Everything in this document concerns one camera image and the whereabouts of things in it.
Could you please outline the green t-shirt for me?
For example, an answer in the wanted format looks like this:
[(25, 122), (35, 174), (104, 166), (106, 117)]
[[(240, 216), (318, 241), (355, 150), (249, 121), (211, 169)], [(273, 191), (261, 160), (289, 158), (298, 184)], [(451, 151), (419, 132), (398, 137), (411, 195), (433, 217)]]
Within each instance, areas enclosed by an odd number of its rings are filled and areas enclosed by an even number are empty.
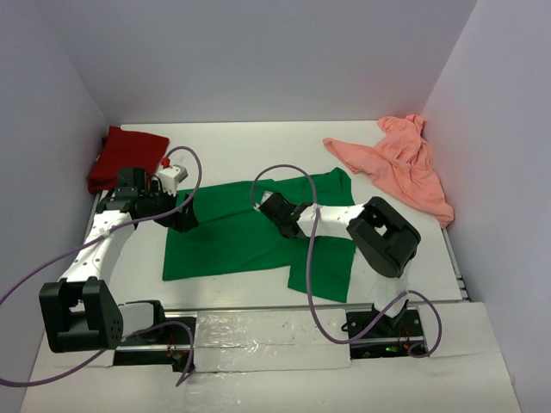
[(286, 239), (276, 226), (254, 211), (250, 192), (283, 194), (294, 204), (314, 198), (325, 206), (353, 205), (352, 182), (335, 168), (310, 179), (295, 177), (200, 188), (193, 199), (199, 225), (186, 233), (169, 230), (164, 251), (165, 281), (287, 267), (288, 287), (313, 296), (346, 302), (356, 251), (347, 239), (320, 236), (315, 241), (312, 274), (306, 275), (306, 239)]

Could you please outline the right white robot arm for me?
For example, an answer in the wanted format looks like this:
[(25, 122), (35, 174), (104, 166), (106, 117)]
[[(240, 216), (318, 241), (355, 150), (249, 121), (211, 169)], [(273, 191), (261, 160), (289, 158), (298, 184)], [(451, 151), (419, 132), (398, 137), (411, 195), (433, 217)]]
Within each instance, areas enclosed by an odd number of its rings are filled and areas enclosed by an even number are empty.
[(285, 238), (333, 237), (354, 242), (377, 275), (375, 329), (393, 336), (404, 325), (408, 271), (421, 242), (419, 232), (381, 197), (354, 206), (295, 205), (265, 192), (255, 205)]

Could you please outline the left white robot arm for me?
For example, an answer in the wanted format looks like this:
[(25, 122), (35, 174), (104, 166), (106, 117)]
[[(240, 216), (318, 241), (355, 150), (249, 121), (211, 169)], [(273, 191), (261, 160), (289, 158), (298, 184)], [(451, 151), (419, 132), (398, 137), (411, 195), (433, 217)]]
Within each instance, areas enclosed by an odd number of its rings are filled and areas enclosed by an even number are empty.
[(139, 333), (160, 342), (168, 333), (164, 308), (155, 299), (118, 304), (108, 282), (138, 224), (154, 223), (178, 232), (198, 226), (193, 201), (177, 199), (177, 187), (188, 176), (180, 166), (156, 175), (143, 168), (121, 168), (117, 183), (99, 201), (85, 248), (56, 282), (39, 293), (46, 337), (54, 353), (116, 348)]

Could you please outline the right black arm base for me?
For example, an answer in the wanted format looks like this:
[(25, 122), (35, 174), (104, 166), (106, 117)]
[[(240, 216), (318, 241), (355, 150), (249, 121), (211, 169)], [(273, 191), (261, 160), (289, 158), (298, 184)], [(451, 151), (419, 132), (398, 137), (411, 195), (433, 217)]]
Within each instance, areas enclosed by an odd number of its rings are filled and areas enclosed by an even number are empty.
[[(375, 319), (375, 311), (372, 308), (353, 308), (346, 310), (345, 316), (341, 331), (351, 338)], [(384, 317), (370, 331), (351, 343), (349, 349), (352, 360), (424, 355), (428, 348), (418, 310), (406, 310), (396, 324)]]

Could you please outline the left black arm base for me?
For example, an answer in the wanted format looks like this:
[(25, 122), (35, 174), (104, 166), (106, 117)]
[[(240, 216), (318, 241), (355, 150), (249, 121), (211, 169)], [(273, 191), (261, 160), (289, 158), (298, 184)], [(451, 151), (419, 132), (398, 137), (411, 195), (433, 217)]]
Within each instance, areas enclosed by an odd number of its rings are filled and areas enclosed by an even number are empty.
[(195, 333), (196, 312), (165, 312), (161, 303), (149, 301), (153, 306), (154, 325), (164, 326), (146, 333), (128, 337), (115, 350), (115, 367), (171, 366), (174, 373), (191, 374), (195, 371), (194, 358), (189, 357), (190, 339), (187, 331), (175, 322), (185, 324)]

